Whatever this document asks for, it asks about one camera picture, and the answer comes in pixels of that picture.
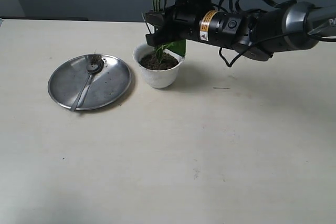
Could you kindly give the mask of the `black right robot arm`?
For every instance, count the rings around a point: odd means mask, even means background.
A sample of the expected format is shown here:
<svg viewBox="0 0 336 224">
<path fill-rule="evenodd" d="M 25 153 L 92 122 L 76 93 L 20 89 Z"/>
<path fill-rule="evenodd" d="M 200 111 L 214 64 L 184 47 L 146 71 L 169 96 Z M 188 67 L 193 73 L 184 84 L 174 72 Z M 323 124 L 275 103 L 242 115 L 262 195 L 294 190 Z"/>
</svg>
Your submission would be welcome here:
<svg viewBox="0 0 336 224">
<path fill-rule="evenodd" d="M 191 40 L 236 51 L 252 60 L 267 61 L 276 52 L 308 50 L 335 36 L 335 6 L 299 2 L 270 12 L 239 13 L 172 6 L 146 12 L 144 19 L 158 30 L 146 36 L 149 46 Z"/>
</svg>

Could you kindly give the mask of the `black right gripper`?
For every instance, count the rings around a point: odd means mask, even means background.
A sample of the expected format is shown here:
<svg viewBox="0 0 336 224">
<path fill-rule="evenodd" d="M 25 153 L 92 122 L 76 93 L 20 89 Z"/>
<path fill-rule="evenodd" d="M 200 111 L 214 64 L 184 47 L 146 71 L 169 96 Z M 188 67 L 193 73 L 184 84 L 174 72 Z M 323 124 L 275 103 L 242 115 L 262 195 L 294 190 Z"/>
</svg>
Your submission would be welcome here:
<svg viewBox="0 0 336 224">
<path fill-rule="evenodd" d="M 144 21 L 160 29 L 146 34 L 149 46 L 160 46 L 181 40 L 234 50 L 248 30 L 248 17 L 222 10 L 208 10 L 199 14 L 182 11 L 153 10 L 143 14 Z"/>
</svg>

